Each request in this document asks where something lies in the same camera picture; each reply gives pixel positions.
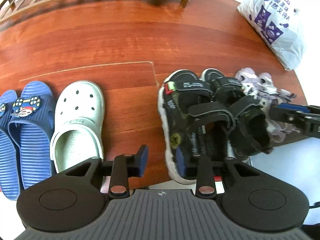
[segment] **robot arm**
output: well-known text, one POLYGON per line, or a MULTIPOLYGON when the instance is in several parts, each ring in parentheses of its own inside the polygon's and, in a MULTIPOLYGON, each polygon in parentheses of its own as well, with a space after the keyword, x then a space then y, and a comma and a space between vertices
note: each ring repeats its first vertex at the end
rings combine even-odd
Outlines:
POLYGON ((309 137, 320 138, 320 107, 282 103, 269 110, 272 120, 294 124, 309 137))
POLYGON ((310 239, 299 227, 309 209, 297 188, 239 160, 206 156, 186 166, 191 190, 137 189, 148 148, 114 161, 88 159, 23 191, 18 213, 27 229, 16 239, 310 239), (214 175, 223 179, 217 194, 214 175), (100 192, 111 176, 108 194, 100 192))

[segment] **purple print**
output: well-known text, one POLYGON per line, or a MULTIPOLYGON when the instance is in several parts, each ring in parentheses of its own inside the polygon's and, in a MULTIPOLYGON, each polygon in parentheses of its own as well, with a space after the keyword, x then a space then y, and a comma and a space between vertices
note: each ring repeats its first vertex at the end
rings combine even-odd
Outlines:
POLYGON ((283 34, 283 32, 273 22, 271 22, 266 27, 266 22, 270 17, 270 15, 271 13, 268 12, 263 5, 261 5, 260 12, 258 13, 257 17, 254 19, 254 22, 262 29, 261 33, 263 37, 266 38, 269 44, 272 44, 278 37, 280 37, 283 34))
POLYGON ((271 5, 271 7, 272 7, 273 9, 277 9, 278 6, 279 6, 279 5, 277 5, 276 3, 273 3, 273 4, 271 5))
POLYGON ((261 10, 258 13, 257 17, 254 19, 254 22, 262 29, 264 30, 266 28, 266 21, 268 20, 269 16, 271 15, 270 12, 268 12, 263 5, 261 5, 261 10))
POLYGON ((281 24, 281 23, 280 23, 280 25, 283 26, 284 28, 289 27, 289 24, 288 24, 288 23, 285 23, 285 24, 281 24))
POLYGON ((267 39, 269 44, 272 44, 283 34, 283 32, 273 22, 271 22, 270 25, 261 33, 267 39))

